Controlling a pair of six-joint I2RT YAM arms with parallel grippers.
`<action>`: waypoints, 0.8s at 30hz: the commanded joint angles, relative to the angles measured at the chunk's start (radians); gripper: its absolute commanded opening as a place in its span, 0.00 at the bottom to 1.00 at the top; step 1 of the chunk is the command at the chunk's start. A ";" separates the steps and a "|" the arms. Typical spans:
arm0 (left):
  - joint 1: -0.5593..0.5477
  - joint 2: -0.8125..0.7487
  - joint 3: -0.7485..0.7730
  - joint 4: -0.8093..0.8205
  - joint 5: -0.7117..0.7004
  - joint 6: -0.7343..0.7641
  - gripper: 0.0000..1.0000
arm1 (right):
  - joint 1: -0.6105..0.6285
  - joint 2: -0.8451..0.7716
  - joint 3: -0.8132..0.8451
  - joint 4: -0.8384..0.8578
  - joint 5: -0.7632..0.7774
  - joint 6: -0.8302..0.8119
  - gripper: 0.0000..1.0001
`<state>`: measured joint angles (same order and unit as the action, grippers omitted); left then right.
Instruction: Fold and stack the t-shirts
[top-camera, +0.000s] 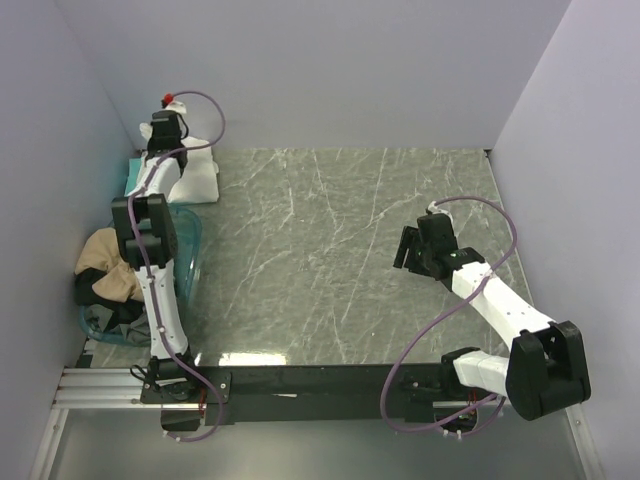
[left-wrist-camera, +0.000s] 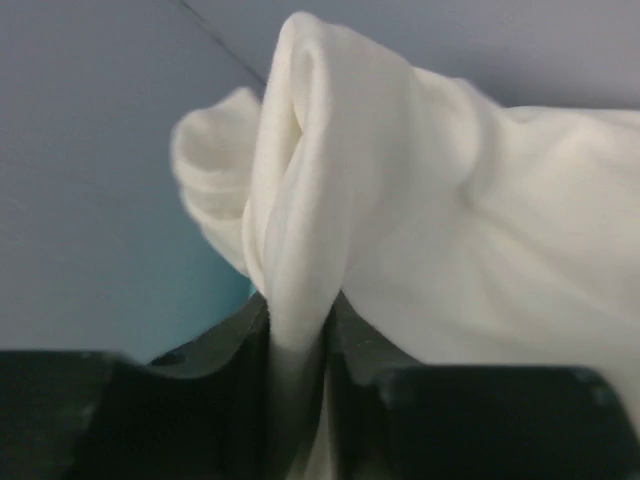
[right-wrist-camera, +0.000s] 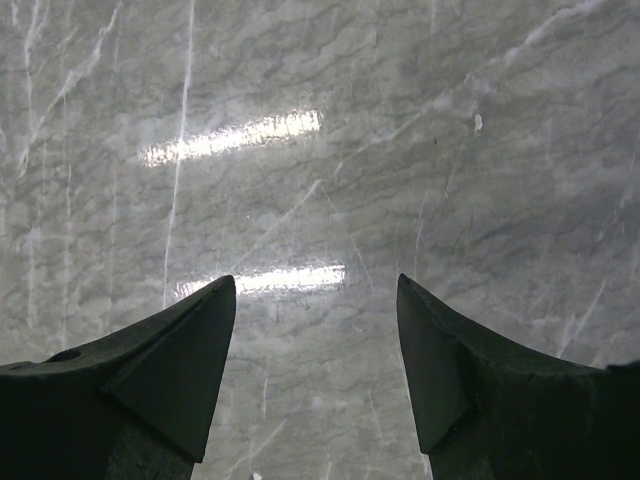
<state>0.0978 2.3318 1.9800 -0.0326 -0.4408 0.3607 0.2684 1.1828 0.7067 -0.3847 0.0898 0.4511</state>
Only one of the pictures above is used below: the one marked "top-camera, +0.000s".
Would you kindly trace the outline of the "white printed t shirt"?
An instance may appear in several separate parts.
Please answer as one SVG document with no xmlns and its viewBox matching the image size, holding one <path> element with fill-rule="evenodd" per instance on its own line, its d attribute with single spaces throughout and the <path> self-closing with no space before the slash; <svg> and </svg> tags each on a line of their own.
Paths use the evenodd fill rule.
<svg viewBox="0 0 640 480">
<path fill-rule="evenodd" d="M 206 140 L 187 136 L 180 140 L 184 147 L 194 147 L 186 152 L 187 165 L 181 178 L 172 187 L 167 201 L 170 204 L 194 205 L 216 203 L 219 199 L 219 167 L 213 158 L 211 147 L 203 148 Z"/>
</svg>

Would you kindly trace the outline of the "beige t shirt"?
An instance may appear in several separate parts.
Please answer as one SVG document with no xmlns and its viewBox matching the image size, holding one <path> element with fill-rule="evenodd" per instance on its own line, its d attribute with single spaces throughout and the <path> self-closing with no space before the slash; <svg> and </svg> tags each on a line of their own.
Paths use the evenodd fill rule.
<svg viewBox="0 0 640 480">
<path fill-rule="evenodd" d="M 100 298 L 120 303 L 144 301 L 134 270 L 120 255 L 113 227 L 98 229 L 87 239 L 74 273 L 79 275 L 90 269 L 102 274 L 91 287 Z"/>
</svg>

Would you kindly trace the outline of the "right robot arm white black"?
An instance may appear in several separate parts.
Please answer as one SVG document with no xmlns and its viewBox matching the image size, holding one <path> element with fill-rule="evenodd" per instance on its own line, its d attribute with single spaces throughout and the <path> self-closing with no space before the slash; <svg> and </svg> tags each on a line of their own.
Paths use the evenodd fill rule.
<svg viewBox="0 0 640 480">
<path fill-rule="evenodd" d="M 429 383 L 429 389 L 452 399 L 472 388 L 498 394 L 526 420 L 590 399 L 579 328 L 535 309 L 476 250 L 460 247 L 448 215 L 428 213 L 416 225 L 404 227 L 393 265 L 430 277 L 468 301 L 508 348 L 505 357 L 477 347 L 444 355 L 438 380 Z"/>
</svg>

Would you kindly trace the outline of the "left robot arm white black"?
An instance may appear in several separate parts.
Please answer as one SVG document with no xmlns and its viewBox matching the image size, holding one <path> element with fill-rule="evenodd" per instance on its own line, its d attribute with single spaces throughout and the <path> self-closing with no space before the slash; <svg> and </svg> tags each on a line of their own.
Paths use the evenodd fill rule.
<svg viewBox="0 0 640 480">
<path fill-rule="evenodd" d="M 197 373 L 185 367 L 189 344 L 184 333 L 174 282 L 178 238 L 167 197 L 187 165 L 183 118 L 174 110 L 152 114 L 146 155 L 133 190 L 111 203 L 121 258 L 134 270 L 143 293 L 151 337 L 151 358 L 143 385 L 164 389 L 176 401 L 193 399 Z"/>
</svg>

